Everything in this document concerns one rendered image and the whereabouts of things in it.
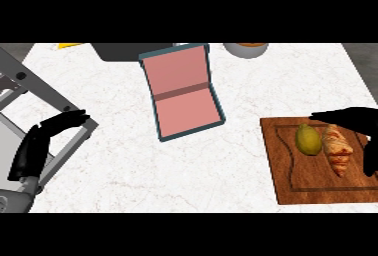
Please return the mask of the grey metal frame rack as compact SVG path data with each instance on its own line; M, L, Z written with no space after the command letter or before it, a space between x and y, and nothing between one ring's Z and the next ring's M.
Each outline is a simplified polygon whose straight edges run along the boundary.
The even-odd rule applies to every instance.
M16 191L7 180L13 155L30 127L78 107L0 47L0 189Z

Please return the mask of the yellow green lemon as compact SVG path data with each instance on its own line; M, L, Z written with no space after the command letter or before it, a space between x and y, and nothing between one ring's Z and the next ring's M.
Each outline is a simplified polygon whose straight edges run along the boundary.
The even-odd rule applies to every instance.
M295 146L307 156L316 156L322 150L322 140L318 131L307 124L298 126L295 132Z

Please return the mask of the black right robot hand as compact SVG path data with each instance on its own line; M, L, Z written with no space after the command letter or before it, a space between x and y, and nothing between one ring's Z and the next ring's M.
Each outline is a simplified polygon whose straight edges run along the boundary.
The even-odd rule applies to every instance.
M309 119L335 124L371 138L363 148L363 173L371 177L378 171L378 109L349 107L313 112Z

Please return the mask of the golden brown croissant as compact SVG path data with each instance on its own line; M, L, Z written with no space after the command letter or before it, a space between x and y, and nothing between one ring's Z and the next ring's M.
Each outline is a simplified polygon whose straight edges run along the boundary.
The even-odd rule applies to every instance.
M331 169L337 176L343 177L347 171L353 148L335 124L329 124L323 130L322 143Z

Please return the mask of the open pink teal box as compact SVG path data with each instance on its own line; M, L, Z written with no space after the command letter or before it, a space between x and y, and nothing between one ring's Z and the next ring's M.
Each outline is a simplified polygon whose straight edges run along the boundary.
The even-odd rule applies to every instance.
M208 43L189 43L139 55L161 142L226 122L208 54Z

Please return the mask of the brown wooden cutting board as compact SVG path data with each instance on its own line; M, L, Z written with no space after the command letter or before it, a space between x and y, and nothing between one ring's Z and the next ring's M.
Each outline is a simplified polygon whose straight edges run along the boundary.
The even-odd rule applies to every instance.
M328 124L307 117L261 118L261 132L276 199L279 204L326 204L378 202L378 175L363 174L366 136L341 128L353 155L346 176L331 169L326 155L306 156L295 146L295 131L306 123L322 133Z

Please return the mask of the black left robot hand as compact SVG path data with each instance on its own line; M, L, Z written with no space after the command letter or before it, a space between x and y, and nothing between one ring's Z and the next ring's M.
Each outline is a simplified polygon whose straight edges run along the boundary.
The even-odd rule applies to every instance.
M90 116L84 110L68 111L31 127L13 157L7 175L9 181L18 181L24 177L40 177L49 153L50 138L67 129L81 126L89 118Z

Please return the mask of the grey round pot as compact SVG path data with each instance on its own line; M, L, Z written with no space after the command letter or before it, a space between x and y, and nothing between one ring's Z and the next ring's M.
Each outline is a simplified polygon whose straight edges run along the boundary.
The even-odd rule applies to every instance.
M244 59L253 59L263 55L269 44L264 43L259 46L244 46L238 43L225 43L223 46L233 56Z

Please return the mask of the dark grey flat appliance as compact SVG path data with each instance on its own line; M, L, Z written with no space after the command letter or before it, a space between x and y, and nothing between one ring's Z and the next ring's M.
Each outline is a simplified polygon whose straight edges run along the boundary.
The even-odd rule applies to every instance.
M202 46L202 43L93 43L95 51L106 62L136 62L139 55L155 56Z

